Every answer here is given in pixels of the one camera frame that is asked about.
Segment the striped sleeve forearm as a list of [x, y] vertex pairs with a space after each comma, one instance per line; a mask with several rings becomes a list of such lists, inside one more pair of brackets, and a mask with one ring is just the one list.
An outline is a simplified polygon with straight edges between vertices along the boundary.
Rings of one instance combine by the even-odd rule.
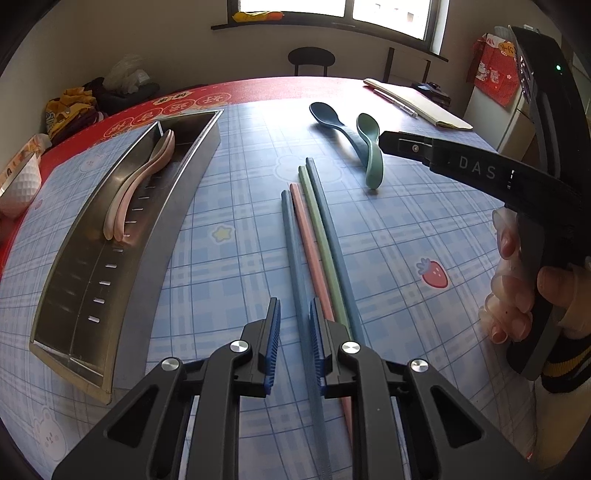
[[534, 460], [541, 470], [559, 464], [590, 418], [590, 337], [561, 334], [535, 383], [537, 439]]

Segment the right hand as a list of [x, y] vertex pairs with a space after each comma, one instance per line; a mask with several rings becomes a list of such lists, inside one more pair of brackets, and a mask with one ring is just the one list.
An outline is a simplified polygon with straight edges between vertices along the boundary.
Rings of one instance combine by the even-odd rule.
[[590, 268], [571, 266], [562, 270], [546, 266], [532, 277], [519, 258], [521, 242], [516, 213], [502, 207], [493, 212], [492, 219], [501, 260], [479, 318], [493, 343], [522, 341], [529, 335], [536, 293], [565, 310], [559, 326], [567, 337], [589, 336]]

